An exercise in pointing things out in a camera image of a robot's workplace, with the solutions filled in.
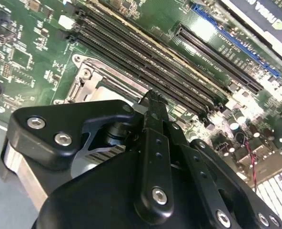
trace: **green circuit board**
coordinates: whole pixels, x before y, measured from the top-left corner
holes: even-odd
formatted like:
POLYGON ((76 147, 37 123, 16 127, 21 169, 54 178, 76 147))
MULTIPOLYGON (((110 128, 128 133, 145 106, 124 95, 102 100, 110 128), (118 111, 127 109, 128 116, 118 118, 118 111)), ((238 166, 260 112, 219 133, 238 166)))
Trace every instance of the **green circuit board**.
MULTIPOLYGON (((90 6, 84 1, 81 3, 75 1, 75 3, 90 6)), ((254 78, 271 77, 269 73, 263 72, 259 64, 250 60, 248 55, 224 39, 207 21, 193 12, 191 10, 194 4, 192 1, 103 0, 101 3, 109 5, 110 9, 125 17, 134 26, 165 47, 170 47, 176 53, 180 53, 194 66, 225 86, 229 86, 234 81, 218 66, 211 64, 174 37, 180 23, 188 26, 221 55, 254 78)), ((80 53, 104 61, 104 56, 98 55, 89 48, 59 39, 58 31, 64 28, 59 25, 58 21, 61 15, 66 14, 63 1, 0 0, 0 10, 10 15, 10 30, 16 34, 15 41, 0 45, 0 84, 3 89, 0 96, 0 120, 4 122, 7 122, 10 114, 19 107, 49 105, 53 104, 54 100, 65 99, 78 71, 71 60, 73 54, 80 53)), ((237 32, 237 34, 240 39, 248 40, 242 32, 237 32)), ((282 74, 282 64, 276 61, 275 57, 266 54, 252 41, 249 45, 282 74)), ((282 101, 277 101, 267 90, 261 91, 257 96, 251 94, 250 96, 265 111, 265 116, 274 117, 282 110, 282 101)), ((170 104, 172 116, 180 116, 186 121, 191 119, 192 115, 189 112, 183 110, 178 113, 176 103, 171 102, 170 104)))

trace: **black pcie slot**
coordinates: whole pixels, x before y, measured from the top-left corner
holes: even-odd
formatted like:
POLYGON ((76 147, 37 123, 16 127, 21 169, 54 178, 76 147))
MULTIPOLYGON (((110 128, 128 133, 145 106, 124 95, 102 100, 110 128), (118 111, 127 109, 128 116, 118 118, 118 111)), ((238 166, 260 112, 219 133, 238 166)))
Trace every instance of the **black pcie slot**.
POLYGON ((204 94, 211 100, 214 100, 214 98, 216 97, 216 95, 213 92, 205 88, 203 85, 201 85, 196 80, 192 79, 189 75, 187 75, 186 73, 180 73, 179 70, 176 69, 176 66, 174 65, 171 66, 170 64, 167 64, 165 60, 163 60, 161 57, 159 57, 154 52, 150 52, 149 50, 147 50, 146 47, 142 48, 141 46, 143 44, 140 41, 134 40, 131 36, 124 35, 123 32, 121 32, 118 28, 110 25, 108 21, 102 19, 100 15, 97 15, 96 13, 92 13, 92 14, 87 15, 84 18, 84 20, 81 20, 81 21, 84 21, 86 23, 88 23, 89 21, 93 21, 94 23, 97 23, 103 26, 104 28, 106 27, 109 31, 112 32, 112 34, 118 36, 121 40, 126 42, 131 47, 134 47, 135 50, 142 53, 147 58, 156 61, 161 67, 168 69, 168 72, 170 72, 171 74, 180 77, 182 80, 186 82, 186 84, 194 88, 196 91, 201 92, 202 94, 204 94))
POLYGON ((91 48, 95 52, 97 52, 100 55, 103 55, 104 58, 109 62, 115 62, 120 67, 125 69, 127 73, 135 77, 135 79, 140 79, 143 82, 145 82, 147 85, 149 85, 151 88, 157 90, 158 92, 161 92, 165 95, 167 95, 169 98, 171 98, 174 102, 177 104, 180 104, 187 108, 189 112, 192 112, 196 115, 201 115, 204 113, 203 110, 199 109, 198 107, 195 107, 193 104, 189 103, 185 100, 185 98, 177 94, 176 91, 173 91, 169 86, 162 85, 160 82, 155 81, 151 77, 145 75, 145 73, 137 68, 135 68, 132 64, 129 64, 128 62, 125 62, 122 58, 119 58, 119 56, 115 55, 114 53, 111 53, 110 51, 102 48, 98 45, 97 42, 91 41, 83 36, 77 36, 74 38, 75 41, 78 41, 80 44, 91 48))
POLYGON ((263 87, 256 82, 255 79, 250 77, 235 64, 223 58, 220 54, 214 51, 210 45, 200 41, 192 32, 188 31, 183 26, 179 27, 176 37, 194 48, 199 54, 217 63, 231 78, 248 88, 252 93, 258 94, 259 91, 263 89, 263 87))
POLYGON ((146 62, 146 60, 142 59, 135 53, 131 53, 130 50, 126 49, 126 47, 121 45, 121 43, 117 43, 115 40, 108 38, 107 36, 104 36, 104 34, 100 34, 100 32, 95 30, 95 28, 92 28, 91 26, 87 26, 84 27, 80 32, 85 32, 86 35, 94 37, 95 39, 101 41, 102 43, 104 43, 105 47, 108 47, 110 50, 113 50, 119 55, 129 57, 130 61, 134 62, 135 65, 141 66, 143 69, 146 69, 147 72, 150 73, 151 75, 158 76, 159 79, 161 79, 165 83, 168 83, 177 91, 181 92, 184 96, 190 98, 195 105, 202 107, 204 110, 206 106, 212 107, 211 103, 202 99, 198 95, 192 93, 192 91, 188 90, 186 87, 178 83, 176 80, 166 76, 165 73, 163 72, 161 73, 159 72, 159 70, 157 71, 157 69, 154 69, 154 67, 150 63, 146 62))

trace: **pcie slot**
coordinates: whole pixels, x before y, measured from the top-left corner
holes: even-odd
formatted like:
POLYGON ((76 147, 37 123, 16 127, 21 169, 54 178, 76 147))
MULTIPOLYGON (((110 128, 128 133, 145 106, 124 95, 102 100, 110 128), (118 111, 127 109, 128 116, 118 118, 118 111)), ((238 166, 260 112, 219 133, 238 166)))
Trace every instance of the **pcie slot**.
POLYGON ((171 79, 167 76, 166 70, 161 71, 160 68, 155 68, 151 63, 146 62, 146 60, 142 59, 140 56, 138 56, 135 53, 131 52, 131 49, 127 49, 126 46, 122 45, 122 42, 116 42, 115 40, 108 38, 108 36, 104 34, 100 34, 99 30, 95 30, 95 28, 91 26, 84 27, 81 31, 81 33, 86 33, 84 35, 88 35, 91 37, 96 38, 97 40, 100 40, 101 42, 104 42, 104 46, 108 47, 110 50, 113 50, 114 52, 117 52, 119 55, 127 56, 131 61, 134 61, 136 65, 141 66, 143 69, 146 69, 150 74, 158 76, 162 81, 168 83, 172 87, 176 88, 178 91, 181 91, 181 93, 192 99, 193 103, 196 104, 199 107, 206 107, 211 106, 212 104, 201 97, 199 97, 197 94, 193 93, 191 90, 188 90, 188 88, 184 87, 180 82, 178 82, 175 78, 171 79))
POLYGON ((139 40, 136 39, 131 34, 126 33, 125 31, 121 30, 119 27, 115 26, 114 24, 111 24, 108 20, 103 18, 102 16, 98 15, 96 12, 92 12, 91 14, 87 14, 83 19, 78 22, 80 24, 82 22, 90 23, 91 21, 103 26, 104 28, 108 29, 112 32, 112 34, 115 34, 120 39, 122 39, 124 42, 126 42, 131 47, 134 47, 135 50, 142 53, 147 58, 153 59, 156 61, 161 67, 168 69, 168 72, 170 72, 173 75, 176 75, 180 77, 182 80, 185 81, 186 84, 188 84, 190 87, 194 88, 195 90, 199 91, 200 93, 204 94, 211 100, 214 100, 216 95, 207 89, 205 86, 201 85, 196 80, 192 79, 187 73, 180 72, 180 70, 177 68, 175 64, 167 63, 167 59, 162 59, 158 54, 151 52, 148 50, 148 47, 144 46, 144 43, 140 42, 142 38, 139 40))
POLYGON ((184 96, 179 92, 171 89, 168 85, 163 84, 155 79, 155 77, 151 77, 150 74, 146 74, 140 69, 136 68, 131 62, 126 62, 124 59, 119 58, 115 53, 111 53, 110 51, 103 48, 103 46, 98 45, 99 41, 90 40, 83 36, 77 36, 73 38, 73 41, 78 41, 80 44, 91 48, 95 52, 100 55, 103 55, 104 58, 109 62, 115 62, 120 67, 125 69, 127 73, 133 76, 133 80, 140 79, 145 82, 151 88, 165 94, 167 97, 171 98, 174 102, 184 106, 187 108, 189 112, 192 112, 196 115, 203 114, 204 111, 196 106, 193 103, 190 103, 185 100, 184 96))
POLYGON ((226 58, 223 58, 212 47, 200 41, 194 34, 185 29, 182 25, 180 25, 179 30, 176 33, 176 37, 180 41, 191 46, 199 54, 218 64, 225 73, 241 85, 248 88, 252 93, 258 94, 258 92, 263 89, 263 87, 256 82, 255 79, 250 77, 242 69, 228 61, 226 58))
POLYGON ((199 16, 204 18, 206 21, 208 21, 210 24, 212 24, 217 31, 219 31, 225 38, 227 38, 229 41, 231 41, 233 44, 235 44, 239 49, 243 50, 244 53, 246 53, 248 56, 250 56, 254 61, 256 61, 261 67, 268 70, 272 75, 274 75, 277 78, 281 77, 281 73, 275 69, 272 69, 268 63, 263 62, 257 55, 253 54, 250 50, 248 50, 245 46, 243 46, 235 37, 232 37, 227 31, 220 28, 218 26, 218 23, 214 18, 212 18, 209 14, 205 13, 202 9, 202 6, 198 4, 194 4, 192 7, 192 10, 197 13, 199 16))

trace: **black metal arm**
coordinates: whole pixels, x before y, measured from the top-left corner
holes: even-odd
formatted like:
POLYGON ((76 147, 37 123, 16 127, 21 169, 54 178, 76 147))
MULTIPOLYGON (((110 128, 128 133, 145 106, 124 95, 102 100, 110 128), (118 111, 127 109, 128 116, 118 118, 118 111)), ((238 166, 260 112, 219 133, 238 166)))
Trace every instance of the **black metal arm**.
POLYGON ((188 143, 149 91, 123 101, 21 108, 9 122, 0 176, 40 210, 34 229, 282 228, 282 221, 200 139, 188 143), (125 152, 72 179, 74 158, 125 152))

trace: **blue pcie slot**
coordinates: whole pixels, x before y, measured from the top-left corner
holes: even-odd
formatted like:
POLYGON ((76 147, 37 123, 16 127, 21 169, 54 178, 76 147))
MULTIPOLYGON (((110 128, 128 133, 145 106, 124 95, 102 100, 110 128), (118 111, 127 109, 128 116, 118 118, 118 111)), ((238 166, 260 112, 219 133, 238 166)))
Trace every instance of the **blue pcie slot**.
POLYGON ((254 59, 260 66, 262 66, 264 69, 268 70, 272 75, 274 75, 277 78, 281 77, 281 73, 275 69, 272 69, 269 64, 263 62, 257 55, 253 54, 251 51, 249 51, 246 47, 244 47, 236 38, 232 37, 227 31, 223 30, 218 26, 218 23, 207 13, 205 13, 202 10, 202 6, 199 4, 194 4, 192 7, 192 10, 197 13, 199 16, 207 20, 209 23, 211 23, 217 31, 219 31, 225 38, 227 38, 229 41, 231 41, 233 44, 235 44, 239 49, 244 51, 248 56, 250 56, 252 59, 254 59))

